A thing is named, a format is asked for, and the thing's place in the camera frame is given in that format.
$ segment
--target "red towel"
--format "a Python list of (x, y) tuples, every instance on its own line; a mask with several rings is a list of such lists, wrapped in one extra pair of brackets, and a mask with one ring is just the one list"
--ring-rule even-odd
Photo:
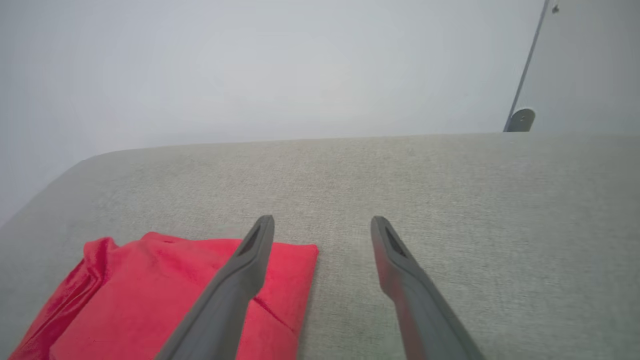
[[(148, 233), (85, 244), (10, 359), (153, 359), (240, 240)], [(295, 359), (318, 249), (274, 243), (238, 359)]]

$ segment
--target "cloth fold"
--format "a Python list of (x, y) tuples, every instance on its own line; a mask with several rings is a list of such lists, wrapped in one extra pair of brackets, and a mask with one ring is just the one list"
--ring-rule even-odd
[[(152, 359), (241, 240), (147, 233), (84, 246), (10, 359)], [(318, 249), (274, 243), (238, 359), (295, 359)]]

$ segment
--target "hole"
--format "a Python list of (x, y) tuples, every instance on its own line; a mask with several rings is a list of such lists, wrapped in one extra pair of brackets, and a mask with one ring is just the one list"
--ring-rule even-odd
[(243, 249), (240, 251), (240, 254), (238, 254), (238, 256), (244, 254), (245, 252), (251, 250), (251, 248), (253, 247), (253, 244), (255, 243), (255, 239), (258, 238), (258, 232), (260, 232), (260, 227), (258, 226), (258, 228), (253, 232), (253, 234), (251, 235), (251, 238), (249, 238), (249, 241), (246, 242), (246, 245), (243, 247)]
[(400, 244), (398, 244), (398, 242), (396, 241), (396, 239), (394, 238), (393, 235), (391, 235), (391, 232), (389, 231), (389, 229), (385, 228), (385, 231), (387, 232), (387, 238), (389, 238), (389, 243), (391, 243), (391, 248), (397, 252), (398, 254), (404, 256), (406, 258), (406, 255), (404, 254), (404, 251), (402, 251), (402, 248), (400, 247)]

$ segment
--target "white backdrop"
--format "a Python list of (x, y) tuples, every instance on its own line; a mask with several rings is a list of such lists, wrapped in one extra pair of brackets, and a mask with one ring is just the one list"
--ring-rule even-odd
[(543, 0), (4, 0), (0, 224), (96, 154), (501, 131)]

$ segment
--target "red fabric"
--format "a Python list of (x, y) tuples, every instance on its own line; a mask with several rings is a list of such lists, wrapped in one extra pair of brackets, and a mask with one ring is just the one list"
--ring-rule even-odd
[[(152, 359), (240, 240), (148, 233), (85, 244), (10, 359)], [(318, 249), (274, 243), (238, 359), (295, 359)]]

